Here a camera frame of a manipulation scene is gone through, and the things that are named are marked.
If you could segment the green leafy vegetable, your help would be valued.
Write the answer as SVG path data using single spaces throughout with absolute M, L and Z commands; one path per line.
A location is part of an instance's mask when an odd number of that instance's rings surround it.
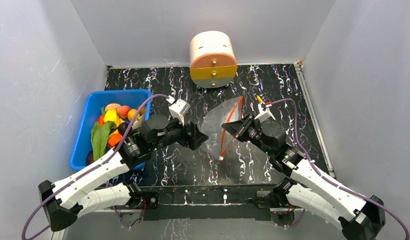
M 114 122 L 112 121 L 107 121 L 102 126 L 100 126 L 99 122 L 97 121 L 93 125 L 90 133 L 94 161 L 100 159 L 105 155 L 108 137 L 113 126 Z

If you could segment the orange toy pumpkin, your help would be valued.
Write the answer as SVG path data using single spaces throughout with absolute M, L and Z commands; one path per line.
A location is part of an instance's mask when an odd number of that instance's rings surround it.
M 108 138 L 107 147 L 110 149 L 114 148 L 121 142 L 121 140 L 122 140 L 122 135 L 120 133 L 113 133 Z

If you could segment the clear red-zipper zip bag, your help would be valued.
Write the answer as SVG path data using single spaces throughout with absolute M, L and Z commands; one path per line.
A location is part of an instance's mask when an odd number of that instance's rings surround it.
M 222 161 L 233 137 L 222 128 L 222 124 L 238 121 L 243 115 L 242 96 L 228 99 L 205 114 L 200 130 L 208 140 L 200 147 L 216 160 Z

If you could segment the yellow toy bell pepper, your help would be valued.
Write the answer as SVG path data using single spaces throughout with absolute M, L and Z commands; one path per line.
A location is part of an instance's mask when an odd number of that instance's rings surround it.
M 117 128 L 120 125 L 120 117 L 115 109 L 109 109 L 103 118 L 104 123 L 112 122 L 113 127 Z

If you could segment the round three-drawer mini cabinet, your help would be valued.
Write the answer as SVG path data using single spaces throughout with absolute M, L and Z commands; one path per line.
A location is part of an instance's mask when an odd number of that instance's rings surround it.
M 197 88 L 228 87 L 237 72 L 231 40 L 221 31 L 197 34 L 189 45 L 190 77 Z

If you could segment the dark purple toy fruit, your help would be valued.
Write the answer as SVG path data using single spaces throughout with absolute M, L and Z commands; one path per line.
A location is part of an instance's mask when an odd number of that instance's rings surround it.
M 127 122 L 122 122 L 122 123 L 119 124 L 117 130 L 122 136 L 124 136 L 125 132 L 128 131 L 127 136 L 130 136 L 130 133 L 132 131 L 132 127 L 130 127 Z

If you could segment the orange-yellow toy fruit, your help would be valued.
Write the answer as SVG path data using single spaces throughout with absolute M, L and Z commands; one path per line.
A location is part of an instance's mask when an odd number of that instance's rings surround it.
M 127 120 L 128 121 L 138 121 L 141 117 L 141 114 L 138 113 L 137 109 L 132 108 L 128 113 L 127 113 Z

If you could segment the grey toy fish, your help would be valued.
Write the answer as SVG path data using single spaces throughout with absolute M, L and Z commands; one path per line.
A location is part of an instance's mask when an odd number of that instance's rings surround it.
M 141 115 L 132 125 L 132 129 L 137 129 L 145 122 L 145 115 Z

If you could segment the blue plastic bin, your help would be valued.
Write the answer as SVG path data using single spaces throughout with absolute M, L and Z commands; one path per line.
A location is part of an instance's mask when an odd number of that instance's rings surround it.
M 149 90 L 105 90 L 91 93 L 84 105 L 77 135 L 69 158 L 69 166 L 73 171 L 86 167 L 86 157 L 92 150 L 91 133 L 94 123 L 97 122 L 101 109 L 108 104 L 118 103 L 132 108 L 139 107 L 147 98 L 152 96 Z

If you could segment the purple toy eggplant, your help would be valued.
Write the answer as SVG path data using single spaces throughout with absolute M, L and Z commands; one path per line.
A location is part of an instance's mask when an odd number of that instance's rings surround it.
M 85 162 L 87 166 L 95 162 L 92 150 L 88 152 Z

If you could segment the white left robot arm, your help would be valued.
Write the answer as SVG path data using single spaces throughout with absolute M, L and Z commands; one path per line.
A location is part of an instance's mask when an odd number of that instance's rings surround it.
M 179 143 L 196 150 L 208 138 L 193 121 L 182 124 L 177 118 L 152 115 L 129 132 L 120 148 L 111 148 L 102 158 L 63 180 L 54 183 L 45 180 L 38 185 L 50 229 L 54 232 L 63 230 L 79 217 L 100 208 L 140 206 L 142 194 L 132 183 L 120 183 L 105 189 L 98 187 L 145 163 L 158 149 Z

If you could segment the tan toy potato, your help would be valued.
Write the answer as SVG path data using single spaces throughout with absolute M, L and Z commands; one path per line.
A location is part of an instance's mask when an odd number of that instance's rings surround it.
M 104 111 L 107 112 L 108 110 L 117 110 L 120 107 L 121 105 L 118 103 L 110 103 L 104 108 Z

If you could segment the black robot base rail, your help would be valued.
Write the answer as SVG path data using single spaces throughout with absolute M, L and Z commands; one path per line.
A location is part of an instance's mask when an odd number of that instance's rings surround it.
M 145 220 L 254 219 L 288 225 L 294 207 L 273 192 L 271 184 L 142 186 L 151 192 Z

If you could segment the yellow-tipped white pen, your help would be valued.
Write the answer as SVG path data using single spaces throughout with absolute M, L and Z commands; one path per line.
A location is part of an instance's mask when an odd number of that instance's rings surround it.
M 259 102 L 259 103 L 261 103 L 261 104 L 264 102 L 264 101 L 262 100 L 262 98 L 261 98 L 259 95 L 257 95 L 257 96 L 256 96 L 256 99 L 257 99 L 257 100 L 258 100 L 258 102 Z

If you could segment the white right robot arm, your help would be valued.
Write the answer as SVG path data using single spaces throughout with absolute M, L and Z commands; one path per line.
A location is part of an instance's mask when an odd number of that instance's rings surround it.
M 257 192 L 256 206 L 302 207 L 337 227 L 348 240 L 374 240 L 385 225 L 383 201 L 372 196 L 367 202 L 342 190 L 342 184 L 324 172 L 317 173 L 305 154 L 287 143 L 287 135 L 273 120 L 260 122 L 248 115 L 222 124 L 240 142 L 250 142 L 269 157 L 271 165 L 286 177 L 271 192 Z

